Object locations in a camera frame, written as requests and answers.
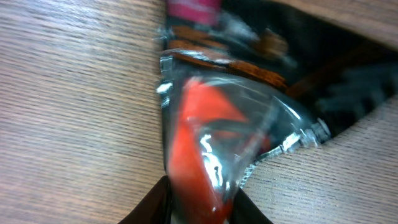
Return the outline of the black red snack wrapper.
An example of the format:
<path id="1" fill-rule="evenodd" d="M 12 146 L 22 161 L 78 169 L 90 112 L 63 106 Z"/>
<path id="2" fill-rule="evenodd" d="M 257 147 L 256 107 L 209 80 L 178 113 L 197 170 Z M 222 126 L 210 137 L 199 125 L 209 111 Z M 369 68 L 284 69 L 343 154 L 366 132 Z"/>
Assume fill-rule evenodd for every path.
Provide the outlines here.
<path id="1" fill-rule="evenodd" d="M 167 1 L 164 166 L 177 219 L 229 223 L 258 163 L 317 147 L 397 92 L 397 51 L 275 1 Z"/>

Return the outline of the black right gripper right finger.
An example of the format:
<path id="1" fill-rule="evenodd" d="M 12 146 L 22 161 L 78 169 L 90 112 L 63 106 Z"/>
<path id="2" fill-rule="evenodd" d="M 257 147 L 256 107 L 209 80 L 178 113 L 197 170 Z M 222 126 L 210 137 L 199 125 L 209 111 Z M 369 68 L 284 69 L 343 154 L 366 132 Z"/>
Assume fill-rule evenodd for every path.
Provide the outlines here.
<path id="1" fill-rule="evenodd" d="M 233 202 L 230 224 L 273 224 L 254 204 L 254 202 L 239 189 Z"/>

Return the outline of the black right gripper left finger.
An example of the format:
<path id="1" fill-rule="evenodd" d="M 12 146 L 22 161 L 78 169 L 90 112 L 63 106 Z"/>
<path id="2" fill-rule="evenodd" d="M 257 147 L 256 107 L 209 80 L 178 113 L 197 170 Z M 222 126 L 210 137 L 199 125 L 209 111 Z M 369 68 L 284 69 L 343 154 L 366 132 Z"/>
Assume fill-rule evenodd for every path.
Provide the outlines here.
<path id="1" fill-rule="evenodd" d="M 165 175 L 119 224 L 170 224 L 170 219 L 171 188 Z"/>

